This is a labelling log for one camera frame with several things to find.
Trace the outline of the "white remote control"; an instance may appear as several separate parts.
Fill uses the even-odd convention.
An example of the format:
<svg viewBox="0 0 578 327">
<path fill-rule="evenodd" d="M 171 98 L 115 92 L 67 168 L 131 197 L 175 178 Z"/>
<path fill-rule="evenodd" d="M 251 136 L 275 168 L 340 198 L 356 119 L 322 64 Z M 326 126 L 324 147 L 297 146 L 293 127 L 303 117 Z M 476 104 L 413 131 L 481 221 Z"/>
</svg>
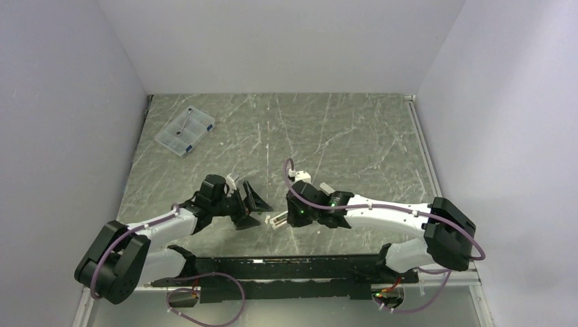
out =
<svg viewBox="0 0 578 327">
<path fill-rule="evenodd" d="M 287 224 L 288 212 L 284 211 L 274 217 L 271 217 L 268 225 L 274 230 L 284 227 Z"/>
</svg>

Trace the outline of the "white battery cover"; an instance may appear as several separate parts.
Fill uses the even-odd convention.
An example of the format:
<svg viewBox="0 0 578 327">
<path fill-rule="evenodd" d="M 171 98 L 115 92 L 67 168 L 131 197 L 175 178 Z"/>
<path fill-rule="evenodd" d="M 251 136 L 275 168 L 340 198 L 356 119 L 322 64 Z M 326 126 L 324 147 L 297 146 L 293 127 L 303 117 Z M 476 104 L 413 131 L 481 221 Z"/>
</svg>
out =
<svg viewBox="0 0 578 327">
<path fill-rule="evenodd" d="M 328 184 L 325 183 L 325 182 L 320 183 L 319 188 L 320 188 L 326 195 L 332 194 L 332 193 L 335 191 L 330 185 L 328 185 Z"/>
</svg>

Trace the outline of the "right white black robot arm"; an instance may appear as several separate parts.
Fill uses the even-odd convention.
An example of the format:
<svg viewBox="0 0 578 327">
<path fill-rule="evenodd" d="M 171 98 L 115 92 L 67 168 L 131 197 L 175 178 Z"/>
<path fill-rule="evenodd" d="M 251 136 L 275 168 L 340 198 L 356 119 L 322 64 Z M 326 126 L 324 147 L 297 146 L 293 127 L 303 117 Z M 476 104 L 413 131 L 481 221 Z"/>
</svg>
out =
<svg viewBox="0 0 578 327">
<path fill-rule="evenodd" d="M 328 228 L 382 228 L 410 236 L 382 247 L 376 263 L 379 280 L 391 283 L 401 273 L 429 264 L 465 271 L 474 260 L 476 225 L 450 200 L 399 204 L 372 200 L 349 191 L 325 193 L 297 181 L 286 194 L 288 224 L 300 228 L 317 222 Z"/>
</svg>

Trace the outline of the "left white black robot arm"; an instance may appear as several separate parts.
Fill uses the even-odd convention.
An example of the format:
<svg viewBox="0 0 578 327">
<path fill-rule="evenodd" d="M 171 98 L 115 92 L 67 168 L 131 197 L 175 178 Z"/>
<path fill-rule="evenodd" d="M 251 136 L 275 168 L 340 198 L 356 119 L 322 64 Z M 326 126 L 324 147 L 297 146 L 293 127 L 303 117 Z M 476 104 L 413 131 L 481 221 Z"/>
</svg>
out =
<svg viewBox="0 0 578 327">
<path fill-rule="evenodd" d="M 158 217 L 138 223 L 107 222 L 77 265 L 74 279 L 89 288 L 94 299 L 119 304 L 139 286 L 174 281 L 189 285 L 198 276 L 197 257 L 174 245 L 195 235 L 216 217 L 229 217 L 236 230 L 256 227 L 252 213 L 267 213 L 265 202 L 248 181 L 208 174 L 200 189 Z"/>
</svg>

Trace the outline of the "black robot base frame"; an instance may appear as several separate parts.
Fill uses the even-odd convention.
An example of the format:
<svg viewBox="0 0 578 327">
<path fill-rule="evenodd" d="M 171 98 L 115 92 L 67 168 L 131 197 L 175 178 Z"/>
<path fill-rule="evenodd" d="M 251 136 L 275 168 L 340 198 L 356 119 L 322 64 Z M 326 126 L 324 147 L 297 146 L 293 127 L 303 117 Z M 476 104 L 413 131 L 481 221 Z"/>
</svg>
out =
<svg viewBox="0 0 578 327">
<path fill-rule="evenodd" d="M 176 280 L 166 277 L 151 282 L 153 287 L 200 288 L 200 302 L 238 300 L 234 277 L 248 300 L 347 297 L 369 300 L 388 284 L 418 283 L 416 272 L 389 270 L 377 254 L 298 255 L 269 257 L 198 257 L 195 267 Z"/>
</svg>

